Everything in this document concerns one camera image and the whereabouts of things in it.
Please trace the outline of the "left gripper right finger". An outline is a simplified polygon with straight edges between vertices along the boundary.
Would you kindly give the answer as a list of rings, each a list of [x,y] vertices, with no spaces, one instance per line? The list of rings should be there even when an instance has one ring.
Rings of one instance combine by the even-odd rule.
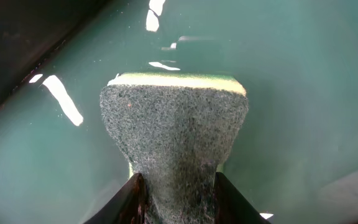
[[[214,178],[214,212],[215,224],[270,224],[222,172]]]

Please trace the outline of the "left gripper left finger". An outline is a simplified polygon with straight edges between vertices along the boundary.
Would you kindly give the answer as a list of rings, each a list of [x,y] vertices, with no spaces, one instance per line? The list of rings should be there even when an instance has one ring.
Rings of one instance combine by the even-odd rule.
[[[144,224],[147,187],[142,174],[134,174],[113,198],[85,224]]]

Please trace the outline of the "green yellow sponge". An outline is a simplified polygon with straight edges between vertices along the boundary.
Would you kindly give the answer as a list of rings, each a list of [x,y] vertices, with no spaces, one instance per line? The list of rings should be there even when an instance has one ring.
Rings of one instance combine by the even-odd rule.
[[[107,132],[145,179],[149,223],[212,223],[213,184],[248,111],[232,77],[125,73],[101,90]]]

